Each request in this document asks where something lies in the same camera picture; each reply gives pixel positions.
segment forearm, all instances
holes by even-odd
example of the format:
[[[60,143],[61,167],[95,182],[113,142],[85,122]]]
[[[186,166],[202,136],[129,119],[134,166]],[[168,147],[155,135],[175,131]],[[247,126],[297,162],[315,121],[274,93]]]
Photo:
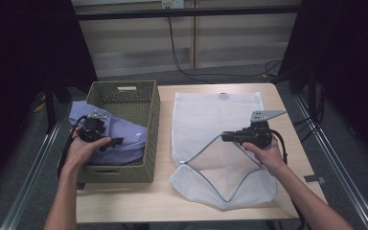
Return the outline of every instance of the forearm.
[[[77,176],[76,169],[63,168],[55,201],[44,226],[45,230],[77,229]]]
[[[281,167],[276,177],[312,229],[352,229],[344,218],[304,185],[289,167]]]

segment purple cloth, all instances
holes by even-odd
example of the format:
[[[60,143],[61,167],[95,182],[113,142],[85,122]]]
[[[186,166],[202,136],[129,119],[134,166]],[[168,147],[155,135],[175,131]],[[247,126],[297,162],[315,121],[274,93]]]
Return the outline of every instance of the purple cloth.
[[[114,117],[108,111],[89,104],[86,101],[73,102],[68,120],[73,125],[81,116],[88,115],[94,111],[106,116],[106,119],[102,119],[105,127],[103,135],[112,138],[123,137],[124,142],[122,145],[116,146],[115,149],[107,148],[104,152],[96,149],[87,162],[89,165],[124,165],[143,157],[146,139],[148,137],[148,129],[144,126]]]

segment mesh laundry bag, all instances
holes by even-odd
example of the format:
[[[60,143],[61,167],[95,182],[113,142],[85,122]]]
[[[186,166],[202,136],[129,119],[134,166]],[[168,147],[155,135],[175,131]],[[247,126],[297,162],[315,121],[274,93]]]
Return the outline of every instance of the mesh laundry bag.
[[[277,181],[236,143],[222,142],[223,131],[249,126],[253,110],[263,110],[260,93],[176,93],[172,115],[170,177],[178,192],[191,201],[223,210],[272,200]]]

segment gray wicker basket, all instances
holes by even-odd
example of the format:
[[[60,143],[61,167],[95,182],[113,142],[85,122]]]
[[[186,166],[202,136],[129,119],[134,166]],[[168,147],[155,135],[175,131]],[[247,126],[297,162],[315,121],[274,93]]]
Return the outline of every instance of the gray wicker basket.
[[[155,80],[96,81],[87,102],[148,128],[145,154],[123,166],[84,166],[78,183],[150,183],[154,178],[160,96]]]

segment light wooden tabletop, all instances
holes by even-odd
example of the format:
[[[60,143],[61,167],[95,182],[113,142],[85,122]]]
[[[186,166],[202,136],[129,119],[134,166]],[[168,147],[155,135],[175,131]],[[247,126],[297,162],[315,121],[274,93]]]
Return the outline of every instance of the light wooden tabletop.
[[[246,219],[297,219],[295,209],[279,183],[271,202],[250,208],[221,211],[188,201],[169,182],[175,171],[171,156],[171,127],[175,92],[181,93],[254,93],[261,92],[265,110],[285,109],[276,87],[270,83],[201,84],[158,86],[160,126],[157,139],[154,182],[150,184],[86,184],[77,195],[77,222],[154,222]],[[304,181],[313,174],[311,165],[288,115],[269,121],[286,143],[288,165]],[[307,186],[326,201],[317,182]]]

